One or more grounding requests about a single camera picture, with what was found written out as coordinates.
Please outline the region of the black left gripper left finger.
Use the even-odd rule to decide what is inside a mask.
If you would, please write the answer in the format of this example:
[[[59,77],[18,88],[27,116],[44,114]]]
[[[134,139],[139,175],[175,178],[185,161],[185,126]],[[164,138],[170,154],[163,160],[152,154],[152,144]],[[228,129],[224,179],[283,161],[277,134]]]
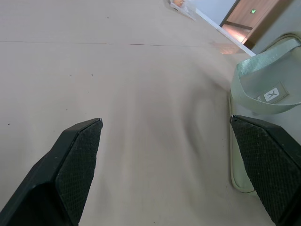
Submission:
[[[102,128],[95,118],[65,129],[0,211],[0,226],[78,226]]]

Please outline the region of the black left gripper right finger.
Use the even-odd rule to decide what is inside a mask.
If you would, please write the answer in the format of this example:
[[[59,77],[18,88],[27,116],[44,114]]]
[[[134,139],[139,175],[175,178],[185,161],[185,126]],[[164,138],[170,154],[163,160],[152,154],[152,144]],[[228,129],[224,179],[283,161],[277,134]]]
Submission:
[[[282,127],[232,115],[246,173],[276,226],[301,226],[301,145]]]

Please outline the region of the pale green tote bag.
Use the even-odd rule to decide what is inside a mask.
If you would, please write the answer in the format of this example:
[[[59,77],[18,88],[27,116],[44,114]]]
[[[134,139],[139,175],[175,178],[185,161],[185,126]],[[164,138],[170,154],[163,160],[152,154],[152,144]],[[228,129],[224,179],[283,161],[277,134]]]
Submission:
[[[301,145],[301,32],[285,33],[237,64],[229,110],[279,125]]]

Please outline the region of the wooden door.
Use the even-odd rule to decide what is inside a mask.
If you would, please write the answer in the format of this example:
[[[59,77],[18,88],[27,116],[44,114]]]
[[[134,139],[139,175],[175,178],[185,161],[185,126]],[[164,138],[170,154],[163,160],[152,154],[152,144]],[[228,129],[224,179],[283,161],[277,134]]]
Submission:
[[[236,0],[220,27],[252,49],[291,0]]]

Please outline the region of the clear plastic bag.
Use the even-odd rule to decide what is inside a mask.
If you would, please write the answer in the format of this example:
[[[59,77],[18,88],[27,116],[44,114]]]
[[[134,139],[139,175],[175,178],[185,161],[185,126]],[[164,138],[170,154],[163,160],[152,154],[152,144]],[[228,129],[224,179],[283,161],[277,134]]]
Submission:
[[[170,6],[184,16],[189,17],[194,21],[196,20],[196,7],[194,0],[170,0]]]

